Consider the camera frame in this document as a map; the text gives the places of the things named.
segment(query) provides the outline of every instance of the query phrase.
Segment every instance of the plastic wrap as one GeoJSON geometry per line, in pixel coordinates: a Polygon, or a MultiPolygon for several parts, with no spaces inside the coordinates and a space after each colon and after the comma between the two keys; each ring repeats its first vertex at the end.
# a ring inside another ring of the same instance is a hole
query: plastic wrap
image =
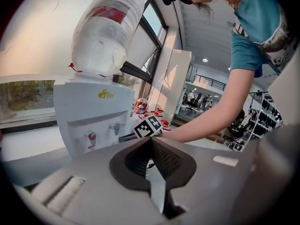
{"type": "Polygon", "coordinates": [[[105,76],[119,74],[143,8],[144,0],[93,0],[73,34],[75,69],[105,76]]]}

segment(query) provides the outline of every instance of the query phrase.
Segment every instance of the yellow logo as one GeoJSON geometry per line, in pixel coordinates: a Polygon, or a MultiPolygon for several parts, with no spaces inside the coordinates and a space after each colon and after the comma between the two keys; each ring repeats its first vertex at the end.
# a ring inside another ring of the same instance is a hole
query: yellow logo
{"type": "Polygon", "coordinates": [[[111,94],[110,92],[107,92],[106,89],[102,90],[102,92],[100,92],[98,94],[99,98],[113,98],[113,94],[111,94]]]}

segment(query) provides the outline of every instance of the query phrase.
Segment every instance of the window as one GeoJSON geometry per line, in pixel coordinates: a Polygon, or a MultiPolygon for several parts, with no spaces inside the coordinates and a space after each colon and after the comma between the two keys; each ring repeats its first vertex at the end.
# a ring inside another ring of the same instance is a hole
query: window
{"type": "Polygon", "coordinates": [[[145,89],[146,82],[142,79],[122,73],[122,75],[119,76],[117,83],[129,87],[135,91],[135,101],[143,97],[143,90],[145,89]]]}
{"type": "Polygon", "coordinates": [[[144,11],[143,15],[147,19],[156,36],[158,36],[163,26],[161,25],[160,20],[153,9],[153,6],[149,5],[144,11]]]}
{"type": "Polygon", "coordinates": [[[138,68],[142,68],[156,48],[156,44],[154,44],[142,26],[139,25],[131,41],[127,53],[127,61],[138,68]]]}
{"type": "Polygon", "coordinates": [[[158,48],[154,51],[154,53],[148,58],[148,60],[145,62],[144,66],[142,67],[142,71],[152,74],[152,70],[154,68],[155,59],[158,54],[158,48]]]}
{"type": "Polygon", "coordinates": [[[0,84],[0,125],[54,116],[54,80],[0,84]]]}

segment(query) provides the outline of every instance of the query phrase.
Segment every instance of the white cabinet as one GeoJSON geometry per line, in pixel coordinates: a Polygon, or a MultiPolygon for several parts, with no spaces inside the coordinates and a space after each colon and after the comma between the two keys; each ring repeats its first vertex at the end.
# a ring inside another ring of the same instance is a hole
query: white cabinet
{"type": "Polygon", "coordinates": [[[163,86],[157,101],[157,108],[164,110],[165,120],[171,122],[185,84],[192,52],[172,50],[163,86]]]}

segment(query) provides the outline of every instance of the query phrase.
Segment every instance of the woman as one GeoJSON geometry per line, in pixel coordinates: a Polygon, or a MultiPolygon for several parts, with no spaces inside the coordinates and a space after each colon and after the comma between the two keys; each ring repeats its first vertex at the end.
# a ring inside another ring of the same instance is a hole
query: woman
{"type": "MultiPolygon", "coordinates": [[[[181,1],[210,13],[204,3],[213,0],[181,1]]],[[[228,127],[241,111],[253,78],[262,76],[262,65],[269,64],[280,74],[296,49],[298,38],[287,19],[290,10],[284,11],[277,0],[225,1],[232,6],[237,22],[232,31],[232,62],[224,94],[216,106],[162,137],[184,143],[228,127]]]]}

